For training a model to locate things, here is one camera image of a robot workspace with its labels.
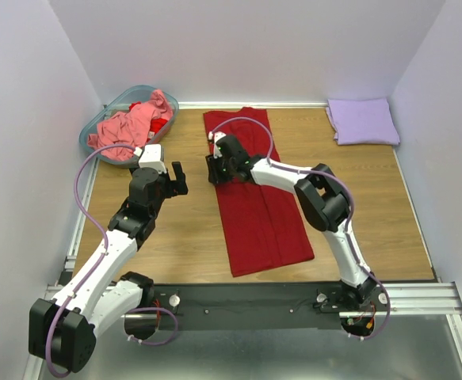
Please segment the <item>dark red t shirt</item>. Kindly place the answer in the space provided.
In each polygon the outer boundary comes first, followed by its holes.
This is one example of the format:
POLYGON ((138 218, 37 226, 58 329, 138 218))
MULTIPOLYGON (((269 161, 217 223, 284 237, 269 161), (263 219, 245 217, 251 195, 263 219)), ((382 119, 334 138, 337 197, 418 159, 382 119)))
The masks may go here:
MULTIPOLYGON (((265 109, 209 111, 203 117, 206 132, 225 123, 220 130, 235 135, 249 155, 268 152, 269 137, 258 126, 269 126, 265 109)), ((217 185, 216 197, 234 277, 315 258, 294 195, 234 180, 217 185)))

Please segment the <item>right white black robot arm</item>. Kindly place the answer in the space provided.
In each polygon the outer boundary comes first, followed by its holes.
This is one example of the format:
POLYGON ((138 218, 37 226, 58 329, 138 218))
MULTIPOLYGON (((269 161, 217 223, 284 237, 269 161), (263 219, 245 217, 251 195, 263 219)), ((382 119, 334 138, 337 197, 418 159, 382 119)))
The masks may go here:
POLYGON ((232 180, 267 186, 297 197, 309 225, 321 232, 337 262, 342 302, 351 310, 368 304, 377 286, 354 236, 354 201, 349 189, 324 164, 311 169, 249 155, 235 135, 210 132, 212 153, 206 157, 208 180, 232 180))

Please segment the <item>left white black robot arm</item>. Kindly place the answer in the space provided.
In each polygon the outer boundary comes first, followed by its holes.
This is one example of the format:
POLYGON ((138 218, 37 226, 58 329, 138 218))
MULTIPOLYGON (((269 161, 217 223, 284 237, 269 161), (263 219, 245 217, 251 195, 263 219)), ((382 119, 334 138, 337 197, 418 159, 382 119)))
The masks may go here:
POLYGON ((122 315, 147 313, 155 320, 174 313, 155 298, 152 279, 129 272, 107 287, 150 237, 164 200, 188 192, 181 163, 173 172, 146 166, 132 172, 129 194, 111 218, 101 244, 80 272, 52 299, 37 299, 29 311, 29 353, 44 359, 49 372, 65 378, 79 372, 97 338, 122 315))

